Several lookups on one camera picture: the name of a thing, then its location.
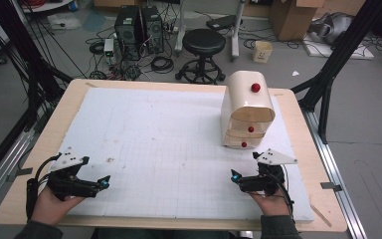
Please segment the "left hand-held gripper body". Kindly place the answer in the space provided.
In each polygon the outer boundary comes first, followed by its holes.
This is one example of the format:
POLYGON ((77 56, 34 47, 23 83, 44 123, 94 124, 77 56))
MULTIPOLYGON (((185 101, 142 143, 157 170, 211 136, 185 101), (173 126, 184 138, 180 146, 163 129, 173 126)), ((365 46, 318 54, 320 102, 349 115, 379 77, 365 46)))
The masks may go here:
POLYGON ((48 173, 47 186, 55 196, 64 200, 67 196, 86 197, 86 190, 96 187, 96 182, 77 177, 80 169, 89 163, 88 156, 80 156, 70 146, 58 155, 48 173))

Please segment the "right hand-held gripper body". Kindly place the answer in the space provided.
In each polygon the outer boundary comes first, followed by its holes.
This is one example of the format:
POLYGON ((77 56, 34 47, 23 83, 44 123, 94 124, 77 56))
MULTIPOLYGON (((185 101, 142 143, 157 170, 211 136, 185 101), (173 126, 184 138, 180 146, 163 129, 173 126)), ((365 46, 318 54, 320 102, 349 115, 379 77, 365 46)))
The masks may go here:
POLYGON ((286 164, 297 164, 297 159, 287 156, 273 149, 264 152, 253 152, 253 158, 258 166, 258 174, 254 176, 242 176, 240 183, 243 192, 263 191, 266 195, 274 195, 281 190, 287 195, 284 187, 286 164))

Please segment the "person's right hand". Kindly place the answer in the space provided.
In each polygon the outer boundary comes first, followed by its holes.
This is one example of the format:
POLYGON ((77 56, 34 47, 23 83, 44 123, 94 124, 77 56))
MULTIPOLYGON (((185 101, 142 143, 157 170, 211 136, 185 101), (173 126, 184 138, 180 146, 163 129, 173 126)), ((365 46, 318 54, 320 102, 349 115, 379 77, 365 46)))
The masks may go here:
POLYGON ((287 202, 281 192, 277 192, 271 196, 265 196, 259 192, 252 191, 249 195, 261 208, 265 216, 289 216, 290 210, 287 202))

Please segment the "white foam board mat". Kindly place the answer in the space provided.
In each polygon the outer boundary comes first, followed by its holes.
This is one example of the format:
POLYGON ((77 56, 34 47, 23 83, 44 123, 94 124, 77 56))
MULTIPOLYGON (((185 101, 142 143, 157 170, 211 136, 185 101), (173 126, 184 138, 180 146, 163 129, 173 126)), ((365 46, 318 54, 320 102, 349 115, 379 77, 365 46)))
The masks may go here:
POLYGON ((261 210, 231 180, 256 174, 249 149, 224 146, 223 93, 90 88, 62 149, 89 158, 78 177, 109 187, 75 215, 257 220, 261 210))

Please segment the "cream drawer cabinet red knobs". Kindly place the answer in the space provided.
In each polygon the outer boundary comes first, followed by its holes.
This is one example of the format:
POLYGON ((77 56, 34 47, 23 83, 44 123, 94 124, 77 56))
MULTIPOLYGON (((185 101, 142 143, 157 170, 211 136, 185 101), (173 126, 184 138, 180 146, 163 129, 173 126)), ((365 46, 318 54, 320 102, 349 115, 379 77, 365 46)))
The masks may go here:
POLYGON ((238 71, 229 77, 221 107, 225 146, 243 149, 259 146, 275 117, 262 73, 238 71))

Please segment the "small beige bin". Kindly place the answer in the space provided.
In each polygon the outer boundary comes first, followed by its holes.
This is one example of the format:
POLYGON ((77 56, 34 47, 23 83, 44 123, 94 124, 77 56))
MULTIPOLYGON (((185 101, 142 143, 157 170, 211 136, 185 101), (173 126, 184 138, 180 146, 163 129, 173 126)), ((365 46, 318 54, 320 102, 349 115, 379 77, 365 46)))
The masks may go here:
POLYGON ((253 51, 253 61, 266 63, 273 51, 273 46, 269 42, 256 41, 253 51))

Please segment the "small white power box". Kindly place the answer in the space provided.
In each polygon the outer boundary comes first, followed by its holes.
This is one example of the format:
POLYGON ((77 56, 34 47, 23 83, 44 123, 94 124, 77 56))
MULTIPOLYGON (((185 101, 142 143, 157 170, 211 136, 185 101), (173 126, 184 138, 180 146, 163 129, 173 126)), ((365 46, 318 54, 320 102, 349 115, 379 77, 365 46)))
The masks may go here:
POLYGON ((114 39, 104 40, 103 52, 107 57, 114 56, 114 39))

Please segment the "black round stool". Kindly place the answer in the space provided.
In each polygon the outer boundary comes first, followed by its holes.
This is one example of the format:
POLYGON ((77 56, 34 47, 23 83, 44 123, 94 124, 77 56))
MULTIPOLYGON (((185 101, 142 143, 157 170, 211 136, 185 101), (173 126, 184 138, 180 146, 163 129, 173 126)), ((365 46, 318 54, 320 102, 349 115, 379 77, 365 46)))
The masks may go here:
POLYGON ((213 56, 225 48, 223 35, 211 29, 194 29, 184 35, 182 44, 196 59, 187 62, 175 74, 176 80, 184 78, 188 83, 203 85, 216 85, 225 80, 225 74, 213 60, 213 56))

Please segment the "white stand leg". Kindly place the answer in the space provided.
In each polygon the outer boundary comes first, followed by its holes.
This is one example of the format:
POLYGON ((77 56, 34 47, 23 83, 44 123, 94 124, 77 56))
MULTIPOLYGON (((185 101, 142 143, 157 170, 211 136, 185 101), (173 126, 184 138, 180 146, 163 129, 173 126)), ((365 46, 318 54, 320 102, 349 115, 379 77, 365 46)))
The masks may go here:
POLYGON ((239 0, 239 5, 236 13, 236 20, 233 29, 233 35, 231 37, 231 60, 235 61, 240 56, 239 51, 239 30, 241 25, 242 16, 244 13, 246 0, 239 0))
POLYGON ((182 50, 183 50, 182 40, 183 40, 184 35, 185 35, 185 24, 184 24, 185 10, 184 10, 184 7, 183 7, 183 3, 185 2, 185 0, 179 0, 179 1, 180 1, 180 7, 179 7, 179 27, 178 27, 177 39, 176 39, 175 48, 174 48, 174 52, 175 52, 176 55, 179 55, 182 52, 182 50))

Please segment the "black computer tower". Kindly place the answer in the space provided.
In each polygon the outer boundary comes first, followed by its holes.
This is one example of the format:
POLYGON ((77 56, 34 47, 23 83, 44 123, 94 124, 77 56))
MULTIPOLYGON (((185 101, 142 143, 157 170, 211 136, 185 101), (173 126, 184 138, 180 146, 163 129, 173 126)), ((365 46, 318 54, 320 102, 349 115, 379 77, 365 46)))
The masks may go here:
POLYGON ((145 41, 150 54, 164 51, 162 19, 156 6, 141 9, 145 41))
POLYGON ((141 18, 136 5, 122 5, 117 14, 114 30, 125 59, 139 59, 139 45, 143 41, 141 18))

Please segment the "white flat board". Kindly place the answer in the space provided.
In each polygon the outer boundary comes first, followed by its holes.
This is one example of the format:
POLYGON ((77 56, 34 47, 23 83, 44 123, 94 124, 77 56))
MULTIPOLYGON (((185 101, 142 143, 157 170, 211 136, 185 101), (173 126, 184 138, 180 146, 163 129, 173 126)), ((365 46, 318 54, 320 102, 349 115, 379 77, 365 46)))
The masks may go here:
MULTIPOLYGON (((302 43, 311 57, 328 58, 333 52, 330 45, 312 34, 307 34, 303 38, 302 43)), ((363 44, 360 44, 351 55, 351 59, 357 60, 372 60, 373 58, 374 55, 363 44)))

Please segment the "large cardboard box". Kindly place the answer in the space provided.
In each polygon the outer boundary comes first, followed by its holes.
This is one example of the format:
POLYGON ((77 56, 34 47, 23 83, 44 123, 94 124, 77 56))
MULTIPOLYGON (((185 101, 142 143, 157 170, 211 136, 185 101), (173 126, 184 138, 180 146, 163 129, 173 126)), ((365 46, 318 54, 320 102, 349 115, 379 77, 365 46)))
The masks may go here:
POLYGON ((325 0, 273 0, 269 22, 280 41, 301 40, 325 0))

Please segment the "grey silver bag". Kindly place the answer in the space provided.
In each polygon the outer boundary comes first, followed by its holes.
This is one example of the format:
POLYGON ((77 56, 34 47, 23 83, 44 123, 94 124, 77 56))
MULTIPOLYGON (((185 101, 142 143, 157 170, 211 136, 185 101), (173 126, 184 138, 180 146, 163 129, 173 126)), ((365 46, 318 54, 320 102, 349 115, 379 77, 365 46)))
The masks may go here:
POLYGON ((326 44, 332 46, 348 30, 353 19, 353 16, 342 12, 325 13, 310 23, 307 32, 314 33, 326 44))

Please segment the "aluminium rail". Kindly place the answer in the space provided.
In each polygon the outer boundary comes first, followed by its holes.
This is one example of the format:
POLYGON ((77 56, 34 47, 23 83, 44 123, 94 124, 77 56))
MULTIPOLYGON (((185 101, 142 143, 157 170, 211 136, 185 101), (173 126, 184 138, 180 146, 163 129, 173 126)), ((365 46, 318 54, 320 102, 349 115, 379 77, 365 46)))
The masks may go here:
POLYGON ((20 169, 22 159, 32 149, 34 139, 34 132, 22 131, 4 150, 0 158, 0 189, 5 182, 13 181, 17 177, 16 171, 20 169))
POLYGON ((331 189, 334 191, 337 198, 351 238, 368 239, 354 204, 352 203, 346 184, 336 164, 332 151, 328 143, 321 139, 318 132, 319 122, 315 113, 303 111, 302 115, 304 116, 314 144, 319 152, 320 159, 329 178, 329 182, 331 183, 331 189))

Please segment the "black metal frame stand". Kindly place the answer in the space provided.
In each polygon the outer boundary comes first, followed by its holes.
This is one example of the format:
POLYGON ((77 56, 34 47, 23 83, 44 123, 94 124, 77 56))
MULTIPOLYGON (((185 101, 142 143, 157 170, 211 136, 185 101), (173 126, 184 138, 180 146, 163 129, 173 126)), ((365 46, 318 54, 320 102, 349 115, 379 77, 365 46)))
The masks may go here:
POLYGON ((11 0, 0 0, 0 27, 17 51, 4 43, 0 36, 0 46, 15 70, 27 86, 28 107, 0 144, 0 162, 25 129, 30 129, 37 121, 38 109, 43 102, 56 103, 64 92, 57 82, 69 84, 73 78, 48 63, 40 53, 28 30, 20 19, 11 0))
POLYGON ((381 18, 382 0, 366 0, 321 70, 313 78, 291 88, 295 94, 306 90, 304 97, 298 101, 306 112, 313 113, 316 104, 321 102, 317 133, 325 144, 333 82, 358 45, 381 18))

